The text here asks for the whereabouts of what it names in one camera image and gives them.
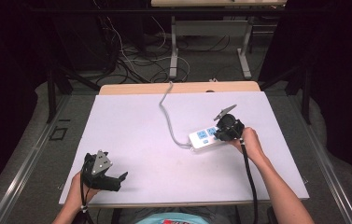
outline forearm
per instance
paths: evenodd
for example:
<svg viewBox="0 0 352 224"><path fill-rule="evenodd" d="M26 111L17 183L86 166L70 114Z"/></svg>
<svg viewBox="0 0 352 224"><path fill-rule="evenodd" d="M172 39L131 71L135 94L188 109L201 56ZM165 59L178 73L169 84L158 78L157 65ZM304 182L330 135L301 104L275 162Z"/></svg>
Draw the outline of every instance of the forearm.
<svg viewBox="0 0 352 224"><path fill-rule="evenodd" d="M68 224L72 223L75 216L77 215L80 209L76 209L74 207L69 207L64 205L60 213L57 215L56 219L52 222L52 224Z"/></svg>
<svg viewBox="0 0 352 224"><path fill-rule="evenodd" d="M267 158L257 164L279 223L314 223L296 194Z"/></svg>

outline wire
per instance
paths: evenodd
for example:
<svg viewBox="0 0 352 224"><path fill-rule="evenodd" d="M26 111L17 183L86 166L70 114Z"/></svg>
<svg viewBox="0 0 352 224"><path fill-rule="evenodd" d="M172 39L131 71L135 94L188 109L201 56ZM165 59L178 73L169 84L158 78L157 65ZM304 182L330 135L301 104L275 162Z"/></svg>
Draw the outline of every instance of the wire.
<svg viewBox="0 0 352 224"><path fill-rule="evenodd" d="M184 61L184 63L187 65L188 67L188 72L187 74L190 73L190 64L187 62L187 60L181 58L181 57L177 57L178 59L181 59L182 61ZM160 59L149 59L149 60L130 60L130 62L140 62L140 63L149 63L149 62L158 62L158 61L161 61L161 60L165 60L165 59L172 59L172 57L164 57L164 58L160 58Z"/></svg>
<svg viewBox="0 0 352 224"><path fill-rule="evenodd" d="M186 82L188 79L189 72L187 73L184 69L179 68L179 67L170 67L170 68L176 68L177 70L181 70L185 73L185 76L181 79L175 79L173 82Z"/></svg>
<svg viewBox="0 0 352 224"><path fill-rule="evenodd" d="M178 142L175 137L174 137L174 133L173 133L173 127L172 127L172 123L170 121L170 117L167 114L167 110L166 108L164 108L164 106L162 105L164 99L166 98L167 93L170 92L170 90L173 88L173 82L169 82L170 87L167 89L166 93L164 94L163 98L161 99L161 101L159 102L159 107L161 108L161 110L163 111L163 114L166 116L166 120L167 120L167 126L169 127L169 131L170 134L172 135L173 141L179 145L180 147L187 147L187 148L191 148L192 144L191 143L180 143Z"/></svg>
<svg viewBox="0 0 352 224"><path fill-rule="evenodd" d="M96 217L96 224L99 224L99 216L100 216L101 208L97 212L97 217Z"/></svg>
<svg viewBox="0 0 352 224"><path fill-rule="evenodd" d="M157 77L160 74L165 74L165 77ZM150 81L153 83L158 83L158 82L166 82L168 79L169 79L169 76L167 75L167 72L159 71L155 75L153 75Z"/></svg>
<svg viewBox="0 0 352 224"><path fill-rule="evenodd" d="M142 67L151 66L151 65L155 64L155 65L157 65L158 67L161 68L161 71L159 71L158 73L165 73L166 76L168 77L168 76L169 76L168 73L165 71L165 69L164 69L160 64L157 63L157 61L158 61L158 59L156 59L156 60L147 59L146 61L145 61L145 60L142 61L142 60L137 60L136 58L134 58L134 59L132 60L132 62L133 62L134 64L136 64L137 66L142 66ZM152 82L152 79L153 79L158 73L156 73L149 81Z"/></svg>
<svg viewBox="0 0 352 224"><path fill-rule="evenodd" d="M99 84L98 84L99 81L101 81L101 80L103 80L103 79L105 79L105 78L107 78L107 77L123 77L123 80L122 80L121 82L117 83L117 84L123 84L123 83L125 83L125 81L129 78L127 75L123 75L123 74L112 74L112 75L108 75L108 76L106 76L106 77L100 77L99 79L97 79L97 80L96 80L96 85L99 85Z"/></svg>
<svg viewBox="0 0 352 224"><path fill-rule="evenodd" d="M91 218L91 215L89 214L89 211L88 211L88 206L86 205L86 201L87 201L87 197L88 197L88 193L89 193L89 190L90 188L88 189L88 191L86 192L86 195L84 195L84 190L83 190L83 174L85 173L86 171L86 165L88 164L88 162L90 161L85 161L82 165L82 169L81 169L81 172L80 172L80 181L79 181L79 186L80 186L80 196L81 196L81 201L82 201L82 211L83 211L83 214L85 216L85 220L84 220L84 223L86 221L88 221L88 223L90 224L93 224L93 221L92 221L92 218Z"/></svg>
<svg viewBox="0 0 352 224"><path fill-rule="evenodd" d="M218 76L219 76L219 73L221 73L223 70L227 69L227 68L232 68L234 69L235 71L237 72L242 72L241 69L238 69L235 65L227 65L227 66L223 66L221 68L219 68L219 70L217 70L217 72L215 72L213 74L213 76L211 77L211 79L216 79L218 80Z"/></svg>
<svg viewBox="0 0 352 224"><path fill-rule="evenodd" d="M133 71L131 71L132 75L137 75L139 77L140 80L142 80L143 82L149 82L148 80L146 80L144 77L140 76L137 71L135 71L132 62L129 60L129 58L125 55L125 53L123 52L123 46L122 46L122 39L120 37L120 33L118 33L118 31L114 28L114 25L112 24L111 19L109 19L109 17L107 17L109 24L112 27L112 30L117 34L119 40L120 40L120 52L122 53L123 57L125 57L126 61L130 64L130 66L132 67Z"/></svg>
<svg viewBox="0 0 352 224"><path fill-rule="evenodd" d="M228 36L228 41L226 43L226 45L224 47L222 47L221 49L213 49L215 48L220 42L222 42L222 40L225 38L226 36L223 36L219 42L217 42L217 44L215 44L213 47L211 47L210 49L186 49L186 48L179 48L179 50L181 51L186 51L186 52L218 52L218 51L222 51L224 49L226 49L229 46L229 43L231 42L231 37Z"/></svg>
<svg viewBox="0 0 352 224"><path fill-rule="evenodd" d="M146 80L144 77L140 76L138 73L135 71L131 70L129 66L122 60L119 60L120 66L122 66L125 70L127 70L132 77L136 78L137 80L143 82L143 83L149 83L149 80Z"/></svg>
<svg viewBox="0 0 352 224"><path fill-rule="evenodd" d="M246 151L246 146L240 142L242 146L242 151L243 151L243 157L245 158L245 166L246 166L246 172L248 176L248 181L251 186L251 191L252 191L252 197L254 200L254 224L258 222L258 199L257 199L257 191L255 190L255 185L254 185L254 180L252 179L251 171L249 168L249 163L248 163L248 155Z"/></svg>
<svg viewBox="0 0 352 224"><path fill-rule="evenodd" d="M163 27L159 24L159 22L154 18L154 17L151 17L155 22L156 24L158 24L159 28L161 28L161 34L162 34L162 37L163 37L163 43L158 46L158 49L160 49L165 43L166 43L166 32L164 31Z"/></svg>

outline table leg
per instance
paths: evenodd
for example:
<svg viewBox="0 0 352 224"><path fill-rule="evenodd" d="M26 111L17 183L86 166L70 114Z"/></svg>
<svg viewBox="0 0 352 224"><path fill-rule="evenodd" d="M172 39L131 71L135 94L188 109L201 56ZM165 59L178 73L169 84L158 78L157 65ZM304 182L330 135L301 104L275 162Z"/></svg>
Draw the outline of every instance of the table leg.
<svg viewBox="0 0 352 224"><path fill-rule="evenodd" d="M170 61L169 78L176 78L178 49L176 47L176 18L172 16L172 59Z"/></svg>
<svg viewBox="0 0 352 224"><path fill-rule="evenodd" d="M245 79L248 79L248 80L250 80L252 76L246 59L246 51L248 48L248 41L251 36L253 23L254 23L254 17L248 18L246 34L243 37L243 47L241 49L237 49L237 54L239 56L240 64L242 66L243 76L245 77Z"/></svg>

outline white device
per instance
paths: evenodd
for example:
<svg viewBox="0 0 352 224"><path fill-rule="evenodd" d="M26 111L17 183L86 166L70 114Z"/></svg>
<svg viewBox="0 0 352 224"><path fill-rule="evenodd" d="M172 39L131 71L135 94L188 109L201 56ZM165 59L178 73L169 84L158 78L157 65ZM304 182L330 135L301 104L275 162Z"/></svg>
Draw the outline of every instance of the white device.
<svg viewBox="0 0 352 224"><path fill-rule="evenodd" d="M195 133L190 133L190 142L192 143L191 151L200 151L202 149L212 147L222 143L221 140L214 136L218 130L216 126L201 129Z"/></svg>

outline desk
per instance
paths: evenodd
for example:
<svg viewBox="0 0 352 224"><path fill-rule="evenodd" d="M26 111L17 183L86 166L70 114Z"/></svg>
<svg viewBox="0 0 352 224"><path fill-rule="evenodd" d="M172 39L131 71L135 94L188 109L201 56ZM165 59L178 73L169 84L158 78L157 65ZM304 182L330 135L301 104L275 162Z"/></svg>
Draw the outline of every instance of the desk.
<svg viewBox="0 0 352 224"><path fill-rule="evenodd" d="M287 0L152 0L154 7L258 7L258 6L281 6ZM169 78L176 77L178 48L176 37L178 35L229 35L242 36L242 47L237 49L242 72L245 79L251 79L246 49L252 31L254 18L248 21L176 21L172 16L172 58L170 62Z"/></svg>
<svg viewBox="0 0 352 224"><path fill-rule="evenodd" d="M129 175L119 192L101 191L91 206L192 206L252 201L243 156L237 150L224 143L194 153L172 141L158 105L168 87L163 83L103 87L96 96L60 203L86 153L95 154L98 149L108 151L108 158L114 163L106 175L119 176L126 171ZM215 124L213 117L220 109L238 104L232 113L241 115L239 119L245 125L261 133L265 153L297 196L309 197L266 95L259 91L257 83L176 83L163 104L180 142L188 141L189 133ZM257 168L250 166L258 199L269 200Z"/></svg>

